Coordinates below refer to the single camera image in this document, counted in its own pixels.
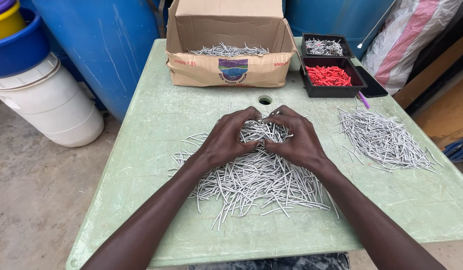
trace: scratched table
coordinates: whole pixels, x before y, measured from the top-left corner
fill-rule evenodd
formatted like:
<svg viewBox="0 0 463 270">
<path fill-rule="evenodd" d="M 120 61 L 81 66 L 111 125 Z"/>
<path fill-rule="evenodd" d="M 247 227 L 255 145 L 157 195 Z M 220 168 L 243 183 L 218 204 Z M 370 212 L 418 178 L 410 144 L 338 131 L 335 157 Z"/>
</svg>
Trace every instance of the scratched table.
<svg viewBox="0 0 463 270">
<path fill-rule="evenodd" d="M 308 115 L 330 159 L 361 192 L 420 243 L 463 240 L 463 175 L 409 118 L 392 97 L 368 99 L 371 110 L 405 120 L 420 146 L 431 149 L 444 167 L 388 173 L 350 159 L 342 145 L 351 144 L 339 132 L 338 110 L 356 107 L 354 98 L 309 98 L 298 73 L 298 58 L 290 63 L 283 88 L 173 86 L 165 65 L 165 40 L 157 39 L 146 62 L 115 145 L 83 221 L 66 268 L 78 270 L 95 250 L 168 179 L 177 150 L 192 150 L 181 142 L 210 131 L 229 102 L 232 110 L 250 105 L 266 112 L 277 101 Z M 273 100 L 262 105 L 258 98 Z M 365 163 L 374 163 L 361 156 Z M 266 216 L 272 208 L 253 207 L 245 217 L 226 218 L 220 232 L 211 224 L 221 200 L 185 202 L 163 236 L 150 268 L 175 265 L 297 256 L 362 249 L 344 218 L 334 211 L 295 207 Z"/>
</svg>

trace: concrete floor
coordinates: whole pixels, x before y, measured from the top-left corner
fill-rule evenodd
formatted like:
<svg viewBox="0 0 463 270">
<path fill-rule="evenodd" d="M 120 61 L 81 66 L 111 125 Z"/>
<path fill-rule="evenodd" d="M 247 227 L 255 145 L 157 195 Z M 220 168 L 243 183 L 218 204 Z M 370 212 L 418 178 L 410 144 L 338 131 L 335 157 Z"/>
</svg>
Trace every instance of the concrete floor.
<svg viewBox="0 0 463 270">
<path fill-rule="evenodd" d="M 0 270 L 64 269 L 119 128 L 110 116 L 95 142 L 66 148 L 0 101 Z M 463 242 L 425 247 L 463 269 Z M 365 251 L 350 261 L 352 270 L 376 269 Z"/>
</svg>

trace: woven plastic sack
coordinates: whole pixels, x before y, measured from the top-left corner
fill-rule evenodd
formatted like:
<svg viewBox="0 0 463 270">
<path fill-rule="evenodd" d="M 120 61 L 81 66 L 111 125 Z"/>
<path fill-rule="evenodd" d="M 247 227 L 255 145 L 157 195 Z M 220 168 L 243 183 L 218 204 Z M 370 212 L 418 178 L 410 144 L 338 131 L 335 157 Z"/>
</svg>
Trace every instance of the woven plastic sack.
<svg viewBox="0 0 463 270">
<path fill-rule="evenodd" d="M 388 91 L 405 86 L 420 51 L 450 22 L 462 0 L 397 1 L 361 60 Z"/>
</svg>

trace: purple lid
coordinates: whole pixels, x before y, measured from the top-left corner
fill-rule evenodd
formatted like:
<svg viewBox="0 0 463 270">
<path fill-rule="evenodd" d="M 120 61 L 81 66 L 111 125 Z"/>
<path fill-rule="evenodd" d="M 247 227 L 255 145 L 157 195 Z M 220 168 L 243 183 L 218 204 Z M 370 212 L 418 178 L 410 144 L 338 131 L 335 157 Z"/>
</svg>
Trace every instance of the purple lid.
<svg viewBox="0 0 463 270">
<path fill-rule="evenodd" d="M 0 14 L 9 10 L 13 4 L 15 4 L 15 1 L 16 0 L 0 0 Z"/>
</svg>

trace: stacked buckets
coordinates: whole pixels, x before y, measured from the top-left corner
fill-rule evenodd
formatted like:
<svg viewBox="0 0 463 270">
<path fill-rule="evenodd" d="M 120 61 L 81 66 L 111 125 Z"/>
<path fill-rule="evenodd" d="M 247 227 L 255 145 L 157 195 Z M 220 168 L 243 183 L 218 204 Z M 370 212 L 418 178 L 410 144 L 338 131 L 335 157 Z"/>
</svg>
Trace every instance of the stacked buckets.
<svg viewBox="0 0 463 270">
<path fill-rule="evenodd" d="M 103 131 L 103 118 L 50 52 L 41 16 L 0 0 L 0 100 L 53 142 L 80 147 Z"/>
</svg>

